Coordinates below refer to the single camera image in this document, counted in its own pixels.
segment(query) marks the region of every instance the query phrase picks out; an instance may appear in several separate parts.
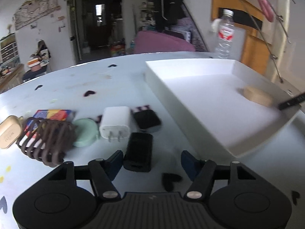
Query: pink chair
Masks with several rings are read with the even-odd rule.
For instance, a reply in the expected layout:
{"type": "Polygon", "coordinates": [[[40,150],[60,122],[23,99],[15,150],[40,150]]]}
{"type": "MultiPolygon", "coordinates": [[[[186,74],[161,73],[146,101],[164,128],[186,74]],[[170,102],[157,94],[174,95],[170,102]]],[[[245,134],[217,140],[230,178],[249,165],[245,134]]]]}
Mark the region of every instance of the pink chair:
{"type": "Polygon", "coordinates": [[[135,38],[134,54],[150,52],[194,52],[195,47],[183,39],[154,31],[140,31],[135,38]]]}

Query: white power adapter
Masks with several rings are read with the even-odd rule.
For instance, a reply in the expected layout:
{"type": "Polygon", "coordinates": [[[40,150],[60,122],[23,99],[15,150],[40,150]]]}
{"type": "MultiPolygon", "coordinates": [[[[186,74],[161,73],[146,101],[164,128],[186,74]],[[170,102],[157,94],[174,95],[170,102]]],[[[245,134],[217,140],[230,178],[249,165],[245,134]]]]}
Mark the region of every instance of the white power adapter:
{"type": "Polygon", "coordinates": [[[109,141],[129,138],[134,128],[135,123],[129,107],[105,108],[100,125],[100,133],[103,138],[109,141]]]}

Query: white tray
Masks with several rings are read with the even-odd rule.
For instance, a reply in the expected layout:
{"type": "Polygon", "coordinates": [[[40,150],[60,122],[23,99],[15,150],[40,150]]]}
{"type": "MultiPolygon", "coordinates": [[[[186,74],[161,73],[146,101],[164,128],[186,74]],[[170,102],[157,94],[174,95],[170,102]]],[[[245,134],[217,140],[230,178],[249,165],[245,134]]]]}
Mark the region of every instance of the white tray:
{"type": "Polygon", "coordinates": [[[146,81],[202,158],[228,163],[274,136],[300,106],[279,111],[290,98],[278,86],[235,60],[175,59],[147,62],[146,81]],[[271,108],[251,102],[251,85],[271,94],[271,108]]]}

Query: red and white label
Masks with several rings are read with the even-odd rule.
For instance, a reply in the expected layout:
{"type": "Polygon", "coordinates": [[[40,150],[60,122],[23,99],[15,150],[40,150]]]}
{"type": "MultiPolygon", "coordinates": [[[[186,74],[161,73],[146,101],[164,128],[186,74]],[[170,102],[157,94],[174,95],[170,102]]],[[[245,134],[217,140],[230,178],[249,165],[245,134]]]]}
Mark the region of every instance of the red and white label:
{"type": "Polygon", "coordinates": [[[233,34],[234,34],[234,29],[225,26],[220,26],[218,37],[227,41],[232,41],[233,34]]]}

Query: clear water bottle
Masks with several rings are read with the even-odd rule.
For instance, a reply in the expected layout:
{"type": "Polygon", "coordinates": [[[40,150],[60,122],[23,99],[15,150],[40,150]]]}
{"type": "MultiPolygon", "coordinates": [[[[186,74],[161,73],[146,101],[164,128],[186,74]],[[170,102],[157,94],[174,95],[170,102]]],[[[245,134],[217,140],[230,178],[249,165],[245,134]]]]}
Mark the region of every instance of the clear water bottle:
{"type": "Polygon", "coordinates": [[[218,43],[215,49],[217,58],[229,59],[234,36],[233,11],[224,9],[222,21],[219,24],[218,43]]]}

